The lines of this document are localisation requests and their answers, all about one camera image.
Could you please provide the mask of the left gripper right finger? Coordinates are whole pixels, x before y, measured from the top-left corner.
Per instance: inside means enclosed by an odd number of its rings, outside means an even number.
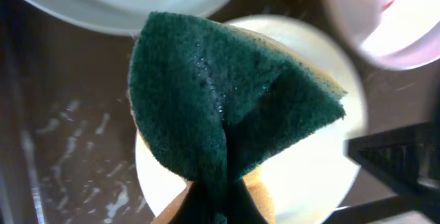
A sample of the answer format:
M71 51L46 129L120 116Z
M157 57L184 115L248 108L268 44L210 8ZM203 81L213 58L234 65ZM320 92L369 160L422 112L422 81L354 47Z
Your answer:
M268 224L242 179L228 184L225 216L228 224Z

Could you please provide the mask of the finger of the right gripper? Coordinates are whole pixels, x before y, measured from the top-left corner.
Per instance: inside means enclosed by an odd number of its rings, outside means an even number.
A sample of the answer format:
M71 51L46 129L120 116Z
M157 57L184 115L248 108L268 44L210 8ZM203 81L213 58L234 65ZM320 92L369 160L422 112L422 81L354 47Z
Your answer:
M372 223L410 212L439 222L439 125L415 124L350 139L348 156L397 193L336 210L326 223Z

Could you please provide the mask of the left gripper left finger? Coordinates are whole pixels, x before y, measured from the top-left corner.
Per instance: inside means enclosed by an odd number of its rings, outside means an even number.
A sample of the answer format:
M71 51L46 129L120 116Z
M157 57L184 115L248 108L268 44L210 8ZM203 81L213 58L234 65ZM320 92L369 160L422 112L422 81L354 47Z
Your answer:
M214 224L214 201L202 183L193 183L168 224Z

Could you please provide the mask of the cream white plate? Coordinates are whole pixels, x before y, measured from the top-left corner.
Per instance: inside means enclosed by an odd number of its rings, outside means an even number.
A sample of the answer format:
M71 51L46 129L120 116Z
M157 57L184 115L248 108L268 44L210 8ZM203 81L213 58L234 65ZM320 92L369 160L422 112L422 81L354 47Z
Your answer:
M272 202L274 219L269 223L325 221L359 171L346 155L347 140L363 134L367 125L364 92L353 65L326 34L296 19L254 15L221 24L282 45L344 89L342 119L319 128L256 168L256 179ZM156 160L138 128L135 162L144 198L152 201L150 208L156 220L189 183Z

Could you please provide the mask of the green yellow scrub sponge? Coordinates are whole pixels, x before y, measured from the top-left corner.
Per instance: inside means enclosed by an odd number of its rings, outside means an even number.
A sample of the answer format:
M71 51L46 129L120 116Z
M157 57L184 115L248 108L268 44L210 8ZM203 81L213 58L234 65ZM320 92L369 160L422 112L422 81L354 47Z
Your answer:
M228 223L228 184L240 179L272 221L256 168L342 119L344 94L268 38L200 17L150 13L129 64L131 113L156 160L189 183L156 221L168 223L198 182L214 201L214 223Z

